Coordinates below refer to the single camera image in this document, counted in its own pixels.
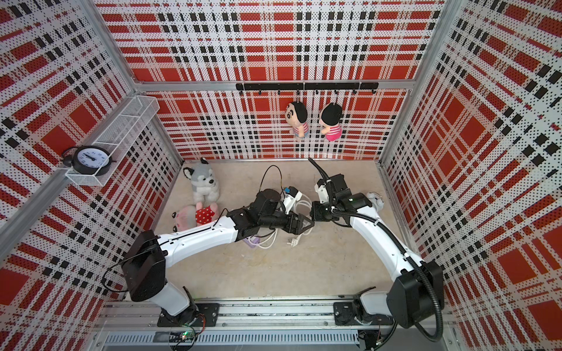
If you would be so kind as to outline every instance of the gray floor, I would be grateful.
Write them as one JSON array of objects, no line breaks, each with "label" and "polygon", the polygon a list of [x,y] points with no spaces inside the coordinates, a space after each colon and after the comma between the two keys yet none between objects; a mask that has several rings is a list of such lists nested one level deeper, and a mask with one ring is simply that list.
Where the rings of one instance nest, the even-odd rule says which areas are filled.
[{"label": "gray floor", "polygon": [[[318,199],[314,184],[320,175],[307,161],[211,164],[220,184],[219,210],[249,205],[264,171],[272,164],[281,169],[283,186],[295,186],[312,200]],[[399,233],[373,161],[319,161],[318,164],[330,176],[344,174],[353,193],[381,194],[386,202],[381,217],[394,233]],[[279,189],[277,169],[269,170],[262,188]],[[189,204],[193,204],[191,184],[181,174],[155,234],[170,233],[174,226],[171,214]],[[268,250],[251,249],[242,241],[220,245],[179,262],[166,271],[166,277],[176,286],[188,288],[194,298],[354,294],[374,285],[382,289],[391,285],[382,262],[353,229],[318,222],[298,246],[287,244],[292,237],[279,231],[274,246]]]}]

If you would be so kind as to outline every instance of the plush doll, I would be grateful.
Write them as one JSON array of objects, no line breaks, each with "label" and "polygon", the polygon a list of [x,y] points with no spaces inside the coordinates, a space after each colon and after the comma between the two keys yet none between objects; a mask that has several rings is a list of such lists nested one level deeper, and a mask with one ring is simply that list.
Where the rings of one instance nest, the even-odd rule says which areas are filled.
[{"label": "plush doll", "polygon": [[174,232],[191,229],[216,221],[219,218],[219,206],[213,202],[203,208],[203,203],[198,202],[195,206],[185,206],[180,211],[172,213],[172,218],[175,219]]},{"label": "plush doll", "polygon": [[324,127],[320,132],[331,142],[342,136],[341,119],[342,107],[336,103],[330,102],[320,112],[320,125]]},{"label": "plush doll", "polygon": [[191,181],[193,200],[197,202],[215,202],[219,199],[219,182],[215,179],[211,165],[201,157],[201,163],[193,168],[186,167],[183,174]]},{"label": "plush doll", "polygon": [[307,117],[306,106],[302,102],[293,101],[287,105],[285,119],[293,127],[293,133],[299,138],[304,138],[309,134],[309,124],[306,122]]}]

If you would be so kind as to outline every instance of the white wire basket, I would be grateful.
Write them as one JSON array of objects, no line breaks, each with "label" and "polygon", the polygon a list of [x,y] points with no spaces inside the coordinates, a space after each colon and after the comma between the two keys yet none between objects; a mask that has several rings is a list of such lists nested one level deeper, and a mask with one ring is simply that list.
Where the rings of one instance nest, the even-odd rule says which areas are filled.
[{"label": "white wire basket", "polygon": [[160,109],[155,97],[137,95],[127,98],[129,102],[102,134],[92,143],[110,153],[110,169],[103,175],[78,173],[74,168],[66,176],[76,185],[104,186],[117,169],[141,132]]}]

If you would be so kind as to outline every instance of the red polka dot cloth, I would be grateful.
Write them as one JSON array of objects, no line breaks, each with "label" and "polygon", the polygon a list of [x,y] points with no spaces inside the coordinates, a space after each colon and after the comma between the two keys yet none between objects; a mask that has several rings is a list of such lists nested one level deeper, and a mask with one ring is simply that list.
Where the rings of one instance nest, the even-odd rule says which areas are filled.
[{"label": "red polka dot cloth", "polygon": [[195,219],[197,220],[197,224],[207,224],[211,222],[212,217],[215,215],[215,212],[211,210],[211,207],[205,207],[198,209],[195,212]]}]

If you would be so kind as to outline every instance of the red plaid pattern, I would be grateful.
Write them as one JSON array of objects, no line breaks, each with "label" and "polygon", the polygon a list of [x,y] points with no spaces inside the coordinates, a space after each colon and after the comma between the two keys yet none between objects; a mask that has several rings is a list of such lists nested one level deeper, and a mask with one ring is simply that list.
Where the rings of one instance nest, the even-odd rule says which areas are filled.
[{"label": "red plaid pattern", "polygon": [[78,2],[49,3],[0,10],[0,226],[129,92]]},{"label": "red plaid pattern", "polygon": [[[158,117],[185,159],[343,158],[378,159],[406,97],[405,90],[335,92],[154,92]],[[310,134],[296,138],[285,121],[287,104],[300,98]],[[321,135],[319,113],[330,103],[343,108],[343,135]]]},{"label": "red plaid pattern", "polygon": [[442,1],[94,1],[139,81],[411,79]]},{"label": "red plaid pattern", "polygon": [[561,4],[463,2],[387,165],[474,350],[562,348]]},{"label": "red plaid pattern", "polygon": [[[80,4],[0,8],[0,226],[129,92]],[[106,186],[68,186],[0,266],[0,349],[80,350],[117,298],[101,275],[150,228],[178,171],[148,127]]]}]

